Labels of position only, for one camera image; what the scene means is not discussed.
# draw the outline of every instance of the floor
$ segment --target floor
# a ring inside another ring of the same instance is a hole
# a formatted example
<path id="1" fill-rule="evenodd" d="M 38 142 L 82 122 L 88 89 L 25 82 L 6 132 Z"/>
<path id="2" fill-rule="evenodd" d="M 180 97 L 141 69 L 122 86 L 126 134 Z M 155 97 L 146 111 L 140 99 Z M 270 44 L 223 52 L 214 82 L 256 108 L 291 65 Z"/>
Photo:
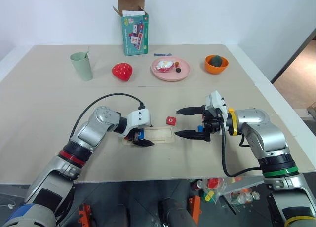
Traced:
<path id="1" fill-rule="evenodd" d="M 316 40 L 312 40 L 274 83 L 294 109 L 316 101 Z"/>
<path id="2" fill-rule="evenodd" d="M 311 190 L 316 192 L 316 173 L 305 174 Z M 261 195 L 259 201 L 238 206 L 237 215 L 220 201 L 214 203 L 201 203 L 202 214 L 199 227 L 272 227 L 270 213 L 267 209 L 266 196 L 269 191 L 264 184 L 254 187 L 253 190 Z M 78 224 L 78 207 L 81 203 L 91 205 L 92 213 L 98 227 L 108 227 L 112 210 L 118 204 L 124 204 L 130 212 L 130 227 L 161 227 L 158 214 L 158 203 L 165 198 L 173 198 L 184 207 L 193 193 L 188 180 L 160 180 L 116 183 L 76 184 L 75 199 L 62 227 L 80 227 Z M 0 205 L 16 202 L 19 206 L 23 199 L 6 199 L 0 195 Z M 14 211 L 7 207 L 0 207 L 0 226 Z"/>

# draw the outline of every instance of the green cup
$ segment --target green cup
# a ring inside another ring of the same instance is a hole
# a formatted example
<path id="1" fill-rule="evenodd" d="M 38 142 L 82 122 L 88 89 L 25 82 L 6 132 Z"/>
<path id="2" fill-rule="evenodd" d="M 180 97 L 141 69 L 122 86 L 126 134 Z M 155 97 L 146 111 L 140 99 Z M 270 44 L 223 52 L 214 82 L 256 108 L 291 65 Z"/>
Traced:
<path id="1" fill-rule="evenodd" d="M 87 81 L 92 79 L 92 71 L 87 53 L 74 53 L 70 56 L 70 60 L 82 80 Z"/>

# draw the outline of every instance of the orange bowl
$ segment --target orange bowl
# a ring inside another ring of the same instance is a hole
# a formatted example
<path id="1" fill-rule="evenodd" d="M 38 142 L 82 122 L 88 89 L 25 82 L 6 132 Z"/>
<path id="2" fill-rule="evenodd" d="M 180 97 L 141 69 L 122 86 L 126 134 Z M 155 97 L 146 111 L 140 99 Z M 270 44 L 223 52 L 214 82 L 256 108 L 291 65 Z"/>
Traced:
<path id="1" fill-rule="evenodd" d="M 210 65 L 209 61 L 211 61 L 211 59 L 213 57 L 215 57 L 216 55 L 209 55 L 206 57 L 205 59 L 205 70 L 209 73 L 212 73 L 212 74 L 219 74 L 221 73 L 223 70 L 225 70 L 225 68 L 228 66 L 229 62 L 226 58 L 222 57 L 222 65 L 220 67 L 215 67 L 215 66 L 212 66 Z"/>

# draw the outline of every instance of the red strawberry toy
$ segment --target red strawberry toy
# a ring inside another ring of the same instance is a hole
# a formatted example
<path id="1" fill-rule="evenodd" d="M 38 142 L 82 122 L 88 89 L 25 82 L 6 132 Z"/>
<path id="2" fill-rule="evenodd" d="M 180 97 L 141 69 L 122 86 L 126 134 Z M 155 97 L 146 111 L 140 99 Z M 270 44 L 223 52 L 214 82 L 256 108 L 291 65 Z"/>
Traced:
<path id="1" fill-rule="evenodd" d="M 133 68 L 128 63 L 119 63 L 112 68 L 112 73 L 117 78 L 128 81 L 133 73 Z"/>

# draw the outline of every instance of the yellow ring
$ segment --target yellow ring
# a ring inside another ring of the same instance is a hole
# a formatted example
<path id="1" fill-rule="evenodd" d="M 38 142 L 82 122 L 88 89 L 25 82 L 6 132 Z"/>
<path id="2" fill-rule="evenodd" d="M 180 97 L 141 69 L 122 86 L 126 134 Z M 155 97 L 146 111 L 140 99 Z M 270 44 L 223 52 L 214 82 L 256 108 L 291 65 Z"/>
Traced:
<path id="1" fill-rule="evenodd" d="M 312 216 L 294 216 L 286 220 L 286 222 L 284 223 L 284 227 L 288 227 L 288 225 L 292 223 L 293 221 L 299 221 L 299 220 L 316 220 L 316 218 Z"/>
<path id="2" fill-rule="evenodd" d="M 229 108 L 228 112 L 232 115 L 232 121 L 233 121 L 233 136 L 237 136 L 237 120 L 236 115 L 233 108 Z"/>

